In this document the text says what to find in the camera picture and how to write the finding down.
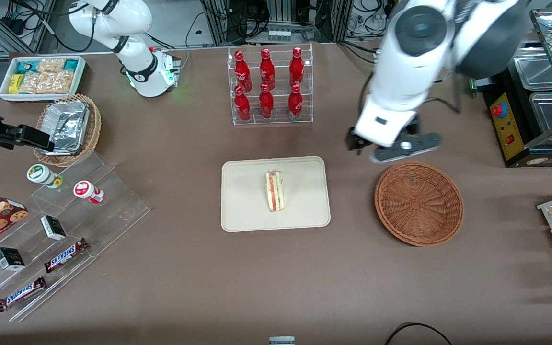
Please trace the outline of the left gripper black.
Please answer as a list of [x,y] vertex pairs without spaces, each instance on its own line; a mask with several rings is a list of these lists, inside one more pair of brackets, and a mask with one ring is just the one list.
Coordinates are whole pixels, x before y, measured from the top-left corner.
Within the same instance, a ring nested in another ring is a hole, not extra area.
[[365,146],[371,145],[371,142],[362,138],[357,134],[355,128],[349,128],[345,137],[345,143],[348,151],[354,151],[356,154],[361,154]]

